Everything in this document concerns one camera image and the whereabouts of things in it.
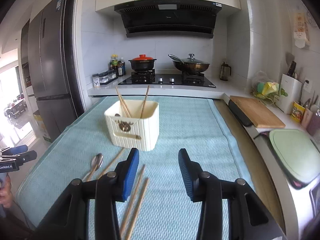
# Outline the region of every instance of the electrical outlet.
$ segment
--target electrical outlet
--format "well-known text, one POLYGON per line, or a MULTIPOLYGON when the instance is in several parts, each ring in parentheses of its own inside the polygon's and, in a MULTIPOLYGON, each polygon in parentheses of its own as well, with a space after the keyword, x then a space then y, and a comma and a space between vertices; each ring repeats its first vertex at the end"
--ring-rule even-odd
POLYGON ((308 93, 311 93, 311 88, 312 88, 312 80, 310 80, 309 78, 306 78, 305 81, 308 80, 309 83, 304 83, 303 89, 305 91, 307 91, 308 93))

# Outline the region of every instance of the screw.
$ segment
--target screw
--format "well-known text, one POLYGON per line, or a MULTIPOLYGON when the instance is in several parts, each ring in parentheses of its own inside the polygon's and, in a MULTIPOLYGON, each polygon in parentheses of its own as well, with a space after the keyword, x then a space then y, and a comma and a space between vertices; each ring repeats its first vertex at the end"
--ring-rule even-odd
POLYGON ((237 179, 236 181, 237 181, 237 183, 238 183, 239 185, 241 185, 241 186, 243 186, 244 184, 246 184, 246 181, 245 181, 244 179, 241 179, 241 178, 237 179))
POLYGON ((202 178, 206 179, 206 178, 210 177, 210 173, 207 172, 207 171, 203 171, 203 172, 200 173, 200 176, 202 178))
POLYGON ((109 172, 107 173, 107 177, 109 177, 109 178, 114 178, 115 176, 117 176, 117 174, 116 174, 115 171, 109 171, 109 172))
POLYGON ((73 186, 77 186, 77 185, 79 185, 81 183, 81 179, 73 179, 72 181, 71 181, 71 184, 73 185, 73 186))

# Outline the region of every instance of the red pot lid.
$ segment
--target red pot lid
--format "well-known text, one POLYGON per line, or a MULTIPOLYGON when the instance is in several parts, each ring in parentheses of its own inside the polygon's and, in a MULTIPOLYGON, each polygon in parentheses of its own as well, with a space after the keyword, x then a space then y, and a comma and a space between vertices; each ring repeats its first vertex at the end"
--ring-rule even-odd
POLYGON ((146 57, 146 54, 140 54, 139 57, 135 57, 132 60, 150 60, 152 57, 146 57))

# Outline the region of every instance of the floor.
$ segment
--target floor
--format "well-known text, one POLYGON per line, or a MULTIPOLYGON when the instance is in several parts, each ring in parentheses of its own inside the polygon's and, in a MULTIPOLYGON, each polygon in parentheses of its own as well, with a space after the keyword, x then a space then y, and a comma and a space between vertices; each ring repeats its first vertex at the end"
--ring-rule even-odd
POLYGON ((22 112, 17 119, 7 118, 0 114, 0 133, 0 148, 25 144, 29 150, 35 150, 37 152, 37 158, 34 161, 23 164, 20 166, 19 171, 9 173, 12 184, 12 194, 15 196, 21 182, 32 166, 50 146, 50 143, 43 139, 42 131, 37 125, 33 114, 28 111, 28 108, 26 108, 26 111, 22 112))
POLYGON ((226 103, 223 100, 215 100, 214 103, 232 135, 237 140, 239 150, 248 167, 257 195, 268 208, 276 222, 284 230, 284 219, 280 201, 260 153, 245 129, 230 112, 226 103))

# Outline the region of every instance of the chopstick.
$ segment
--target chopstick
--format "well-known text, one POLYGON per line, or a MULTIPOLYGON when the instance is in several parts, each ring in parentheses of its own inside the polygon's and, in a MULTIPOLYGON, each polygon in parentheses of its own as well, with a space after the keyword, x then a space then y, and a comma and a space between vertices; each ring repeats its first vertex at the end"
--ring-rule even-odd
POLYGON ((97 177, 97 179, 100 179, 105 173, 106 171, 110 168, 110 166, 116 161, 117 158, 119 158, 119 156, 124 152, 125 148, 122 148, 120 150, 120 152, 118 152, 118 154, 113 158, 113 160, 108 164, 107 167, 105 167, 105 169, 101 172, 101 174, 97 177))
POLYGON ((131 219, 130 226, 129 226, 129 229, 127 231, 127 235, 125 237, 125 240, 130 240, 130 238, 132 236, 132 232, 133 232, 134 226, 136 224, 136 221, 137 221, 137 218, 138 218, 138 214, 139 214, 140 208, 142 206, 142 202, 143 202, 144 196, 145 196, 146 191, 147 191, 148 184, 149 184, 149 178, 146 178, 145 183, 144 183, 143 188, 142 188, 142 193, 140 195, 140 198, 138 200, 138 203, 137 203, 136 208, 134 210, 134 213, 132 215, 132 219, 131 219))
POLYGON ((119 100, 120 100, 120 105, 122 106, 125 114, 127 115, 127 117, 132 117, 130 111, 129 111, 129 108, 127 106, 127 104, 125 103, 125 101, 123 100, 121 94, 119 93, 118 91, 118 88, 116 87, 116 91, 117 91, 117 94, 118 94, 118 97, 119 97, 119 100))
POLYGON ((140 175, 139 175, 139 179, 138 179, 138 182, 137 182, 137 185, 136 187, 134 188, 134 192, 133 194, 131 195, 130 197, 130 201, 129 201, 129 205, 128 205, 128 209, 125 213, 125 216, 122 220, 122 223, 121 223, 121 227, 120 227, 120 236, 121 236, 121 239, 124 238, 124 230, 125 230, 125 227, 127 225, 127 222, 128 222, 128 219, 129 219, 129 216, 130 216, 130 213, 131 213, 131 210, 132 210, 132 207, 133 207, 133 204, 134 204, 134 200, 135 200, 135 197, 136 197, 136 194, 140 188, 140 184, 141 184, 141 181, 142 181, 142 177, 143 177, 143 173, 144 173, 144 169, 145 169, 145 165, 142 166, 142 169, 141 169, 141 172, 140 172, 140 175))
POLYGON ((150 86, 148 86, 146 96, 144 97, 144 101, 143 101, 143 106, 142 106, 142 111, 141 111, 140 118, 142 118, 142 116, 143 116, 144 106, 145 106, 146 101, 147 101, 147 96, 148 96, 149 88, 150 88, 150 86))
POLYGON ((88 175, 86 181, 90 181, 92 175, 94 174, 94 172, 96 171, 96 169, 98 168, 98 164, 95 165, 95 167, 93 168, 93 170, 90 172, 90 174, 88 175))

